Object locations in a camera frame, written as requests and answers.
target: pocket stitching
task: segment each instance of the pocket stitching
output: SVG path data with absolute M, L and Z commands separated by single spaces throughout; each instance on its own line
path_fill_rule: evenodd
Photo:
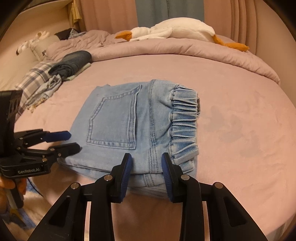
M 94 111 L 93 115 L 90 117 L 89 119 L 89 131 L 87 134 L 87 139 L 86 142 L 88 144 L 91 145 L 98 145 L 98 146 L 103 146 L 103 147 L 108 147 L 108 148 L 118 148 L 118 149 L 135 149 L 136 148 L 136 140 L 135 140 L 135 136 L 134 136 L 134 128 L 131 131 L 131 123 L 132 123 L 132 119 L 135 118 L 135 110 L 132 111 L 132 104 L 135 103 L 136 101 L 136 97 L 137 94 L 139 93 L 140 89 L 141 89 L 142 85 L 139 85 L 137 88 L 127 91 L 125 93 L 122 94 L 117 94 L 117 95 L 113 95 L 113 96 L 105 96 L 102 98 L 101 102 L 98 104 L 98 106 L 96 107 L 96 110 Z M 128 139 L 130 140 L 130 134 L 132 134 L 132 141 L 130 142 L 113 142 L 113 141 L 103 141 L 103 140 L 92 140 L 91 136 L 92 136 L 92 130 L 93 130 L 93 120 L 96 118 L 96 116 L 98 115 L 98 113 L 100 112 L 103 104 L 105 103 L 106 100 L 111 100 L 111 99 L 119 99 L 122 98 L 124 96 L 128 96 L 131 94 L 135 94 L 135 96 L 132 98 L 131 104 L 130 104 L 130 110 L 129 110 L 129 116 L 130 116 L 130 120 L 129 120 L 129 124 L 128 124 Z

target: jeans back pocket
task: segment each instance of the jeans back pocket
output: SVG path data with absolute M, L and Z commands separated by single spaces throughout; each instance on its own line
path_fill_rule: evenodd
M 141 89 L 104 97 L 89 119 L 88 144 L 136 148 L 136 100 Z

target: orange plush foot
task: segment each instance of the orange plush foot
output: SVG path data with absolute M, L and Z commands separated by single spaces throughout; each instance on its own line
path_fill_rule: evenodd
M 244 45 L 244 44 L 240 44 L 240 43 L 224 43 L 222 41 L 222 39 L 218 38 L 217 35 L 215 34 L 213 36 L 213 40 L 216 44 L 220 44 L 222 46 L 226 46 L 226 47 L 229 47 L 229 48 L 232 48 L 232 49 L 237 49 L 239 51 L 243 51 L 243 52 L 246 52 L 249 50 L 249 47 Z
M 132 36 L 132 32 L 131 31 L 122 31 L 120 33 L 118 33 L 115 38 L 116 39 L 125 39 L 126 41 L 130 41 L 131 40 L 131 36 Z

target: pink mattress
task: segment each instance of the pink mattress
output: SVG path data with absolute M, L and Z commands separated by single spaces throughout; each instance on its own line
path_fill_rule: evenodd
M 34 113 L 25 111 L 16 131 L 70 130 L 96 86 L 155 78 L 198 91 L 197 180 L 224 183 L 265 234 L 286 222 L 296 212 L 296 109 L 275 81 L 246 69 L 184 55 L 95 62 Z M 51 204 L 72 182 L 93 182 L 57 164 L 51 174 L 33 180 Z M 179 239 L 179 204 L 128 194 L 112 212 L 116 240 Z

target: silver screw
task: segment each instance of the silver screw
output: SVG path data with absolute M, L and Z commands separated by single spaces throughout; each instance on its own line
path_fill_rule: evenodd
M 112 180 L 112 176 L 111 175 L 106 175 L 106 176 L 104 176 L 104 180 L 105 181 L 111 181 Z
M 181 179 L 182 179 L 182 180 L 185 180 L 185 181 L 189 180 L 189 178 L 190 178 L 190 176 L 188 176 L 187 174 L 183 174 L 183 175 L 181 176 Z
M 72 189 L 76 189 L 76 188 L 78 188 L 79 187 L 79 183 L 72 183 L 71 184 L 71 188 Z
M 217 183 L 215 183 L 215 187 L 221 189 L 223 187 L 223 184 L 217 182 Z

